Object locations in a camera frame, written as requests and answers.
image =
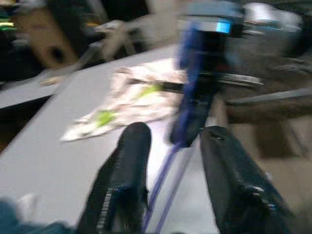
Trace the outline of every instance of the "white cloth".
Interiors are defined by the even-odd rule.
[[[182,95],[164,91],[141,95],[146,88],[162,81],[186,81],[185,72],[175,69],[172,58],[117,69],[111,77],[110,93],[103,104],[90,114],[76,119],[61,140],[99,136],[133,122],[147,122],[172,115]],[[115,118],[106,125],[99,126],[97,116],[100,111],[112,112]]]

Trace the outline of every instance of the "blue light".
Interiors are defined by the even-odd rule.
[[[230,33],[231,24],[228,22],[218,22],[216,27],[217,32],[220,33]]]

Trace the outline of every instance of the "crumpled cloth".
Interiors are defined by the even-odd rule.
[[[159,120],[174,114],[182,95],[155,89],[164,81],[186,82],[185,71],[177,70],[172,58],[117,69],[103,104],[76,119],[61,140],[95,137],[133,122]],[[104,112],[108,112],[109,120],[101,125],[98,116]]]

